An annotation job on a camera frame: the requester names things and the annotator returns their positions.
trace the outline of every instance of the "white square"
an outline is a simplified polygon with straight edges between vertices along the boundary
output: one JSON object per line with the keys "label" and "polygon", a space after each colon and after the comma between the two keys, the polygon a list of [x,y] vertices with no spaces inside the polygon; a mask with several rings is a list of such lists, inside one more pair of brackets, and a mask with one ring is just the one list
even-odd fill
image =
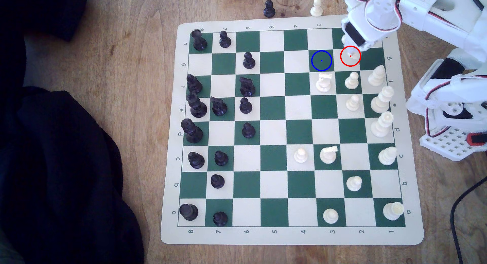
{"label": "white square", "polygon": [[318,226],[316,198],[289,198],[287,209],[289,226]]}
{"label": "white square", "polygon": [[338,118],[312,119],[313,144],[340,144]]}
{"label": "white square", "polygon": [[[221,175],[225,184],[220,189],[211,186],[211,176]],[[233,198],[233,172],[208,172],[206,174],[206,198]]]}
{"label": "white square", "polygon": [[367,143],[340,144],[342,170],[370,170]]}
{"label": "white square", "polygon": [[260,145],[286,145],[285,120],[260,121]]}
{"label": "white square", "polygon": [[[306,150],[308,159],[299,163],[294,159],[294,153],[299,148]],[[287,169],[289,171],[313,171],[315,169],[315,155],[313,152],[313,144],[288,144],[286,145]]]}
{"label": "white square", "polygon": [[235,86],[235,75],[212,75],[210,96],[216,98],[235,97]]}
{"label": "white square", "polygon": [[261,171],[260,197],[287,198],[287,171]]}
{"label": "white square", "polygon": [[195,76],[211,75],[213,54],[189,54],[187,71]]}
{"label": "white square", "polygon": [[356,111],[350,111],[347,108],[347,100],[352,97],[353,94],[340,94],[337,95],[337,113],[338,118],[364,118],[364,100],[362,94],[357,94],[358,98],[358,109]]}
{"label": "white square", "polygon": [[208,145],[232,146],[235,144],[235,121],[210,121]]}
{"label": "white square", "polygon": [[308,50],[333,49],[332,30],[330,28],[308,29]]}
{"label": "white square", "polygon": [[341,170],[315,171],[316,198],[344,198]]}
{"label": "white square", "polygon": [[235,98],[235,121],[260,120],[260,97],[247,97],[248,102],[252,104],[252,111],[244,114],[240,111],[241,97]]}
{"label": "white square", "polygon": [[285,96],[286,119],[311,119],[311,96]]}
{"label": "white square", "polygon": [[273,97],[285,96],[286,86],[284,73],[261,74],[260,75],[260,96]]}
{"label": "white square", "polygon": [[178,226],[204,226],[204,220],[206,217],[206,198],[181,198],[179,200],[179,205],[192,204],[198,208],[198,216],[192,220],[187,221],[178,211]]}
{"label": "white square", "polygon": [[401,185],[397,170],[370,170],[374,198],[400,198]]}
{"label": "white square", "polygon": [[345,198],[347,226],[375,226],[373,198]]}
{"label": "white square", "polygon": [[260,145],[235,145],[233,155],[234,171],[260,171]]}
{"label": "white square", "polygon": [[232,226],[260,226],[260,198],[234,198]]}
{"label": "white square", "polygon": [[284,31],[260,31],[260,51],[284,51]]}
{"label": "white square", "polygon": [[308,50],[284,51],[284,73],[308,73]]}

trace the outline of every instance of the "wooden table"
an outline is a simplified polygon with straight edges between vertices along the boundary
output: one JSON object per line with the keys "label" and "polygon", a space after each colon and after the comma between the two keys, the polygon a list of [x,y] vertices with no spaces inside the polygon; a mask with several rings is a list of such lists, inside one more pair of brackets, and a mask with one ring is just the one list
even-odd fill
{"label": "wooden table", "polygon": [[[276,17],[309,16],[313,0],[273,0]],[[27,37],[26,85],[66,90],[120,148],[123,198],[142,230],[147,263],[457,262],[450,208],[485,176],[487,158],[476,153],[452,162],[419,146],[423,117],[409,113],[425,230],[416,246],[168,245],[160,223],[176,30],[195,21],[264,18],[265,0],[88,0],[71,43]],[[343,0],[322,0],[324,14],[345,14]],[[398,32],[407,98],[429,66],[453,48],[403,25]],[[456,211],[467,263],[487,262],[487,185]]]}

